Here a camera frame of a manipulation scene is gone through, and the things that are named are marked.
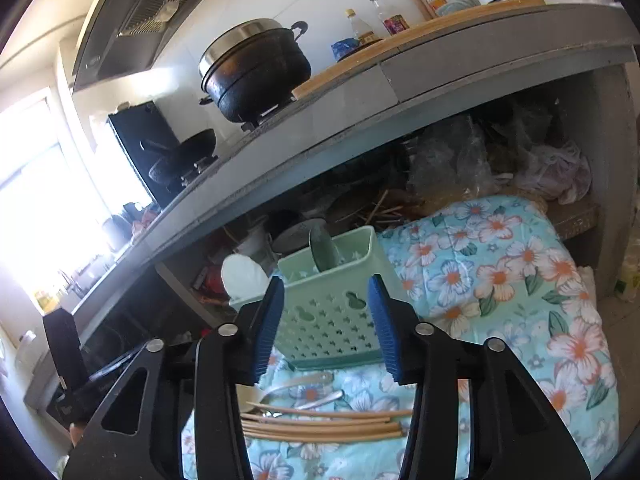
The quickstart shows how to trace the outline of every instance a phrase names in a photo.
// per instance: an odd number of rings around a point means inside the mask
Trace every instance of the metal rivet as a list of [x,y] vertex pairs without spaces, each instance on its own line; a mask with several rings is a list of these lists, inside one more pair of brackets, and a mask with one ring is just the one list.
[[492,337],[491,339],[489,339],[489,342],[486,345],[494,352],[502,352],[505,348],[504,341],[502,339],[498,339],[497,337]]
[[152,339],[146,344],[146,349],[150,352],[159,352],[164,348],[164,341],[162,339]]
[[435,329],[432,324],[429,323],[418,323],[415,326],[415,331],[420,335],[433,335]]
[[236,333],[238,333],[238,327],[233,323],[225,323],[224,325],[220,325],[218,327],[218,333],[222,337],[229,337],[231,335],[236,335]]

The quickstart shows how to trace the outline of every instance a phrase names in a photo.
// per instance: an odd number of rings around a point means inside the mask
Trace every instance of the spoon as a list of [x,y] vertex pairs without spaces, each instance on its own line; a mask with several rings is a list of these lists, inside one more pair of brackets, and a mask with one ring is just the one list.
[[309,231],[309,247],[318,272],[325,272],[340,265],[338,248],[331,235],[321,225],[314,225]]
[[333,381],[334,375],[331,372],[317,372],[303,377],[296,377],[280,384],[274,384],[265,390],[261,390],[257,386],[236,384],[238,407],[240,409],[240,413],[247,413],[254,408],[252,405],[248,404],[248,402],[256,402],[260,404],[265,397],[280,390],[286,390],[292,386],[303,386],[305,384],[330,384]]
[[[318,408],[319,406],[324,406],[325,404],[328,404],[329,402],[334,402],[334,400],[338,400],[341,399],[342,396],[344,395],[344,391],[342,390],[336,390],[335,392],[331,392],[329,395],[327,395],[326,397],[323,397],[322,399],[318,399],[318,400],[313,400],[312,402],[308,402],[306,404],[301,404],[300,406],[297,406],[296,409],[297,410],[311,410],[313,408]],[[273,418],[282,415],[282,413],[271,413],[271,416]]]

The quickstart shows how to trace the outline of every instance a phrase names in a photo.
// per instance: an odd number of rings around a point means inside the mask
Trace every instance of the white ladle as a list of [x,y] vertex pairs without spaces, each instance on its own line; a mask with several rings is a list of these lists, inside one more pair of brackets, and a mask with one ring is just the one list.
[[334,375],[331,372],[317,372],[302,377],[296,377],[280,384],[274,384],[265,390],[261,390],[257,386],[244,386],[244,384],[236,384],[236,392],[238,393],[238,407],[241,413],[250,412],[254,406],[248,402],[262,402],[262,400],[280,390],[286,390],[293,386],[303,386],[305,384],[330,384],[334,382]]

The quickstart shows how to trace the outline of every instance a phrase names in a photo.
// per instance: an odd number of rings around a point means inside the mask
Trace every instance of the floor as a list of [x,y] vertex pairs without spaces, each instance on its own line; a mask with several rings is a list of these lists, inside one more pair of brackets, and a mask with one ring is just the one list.
[[598,302],[620,394],[620,443],[640,420],[640,294],[633,303],[618,298]]

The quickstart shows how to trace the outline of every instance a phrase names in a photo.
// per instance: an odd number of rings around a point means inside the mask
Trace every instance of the cloth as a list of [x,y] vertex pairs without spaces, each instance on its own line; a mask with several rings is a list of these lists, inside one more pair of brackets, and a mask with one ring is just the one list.
[[[602,322],[555,229],[522,198],[459,202],[379,235],[416,312],[450,336],[506,341],[569,428],[593,477],[618,450],[618,393]],[[270,404],[296,406],[342,389],[323,411],[410,408],[383,364],[334,372],[333,384],[290,388]],[[303,372],[271,355],[261,387]],[[456,477],[469,460],[468,384],[459,381]],[[409,420],[402,421],[407,430]],[[361,444],[246,439],[255,480],[397,480],[406,438]],[[182,434],[185,478],[195,479],[193,415]]]

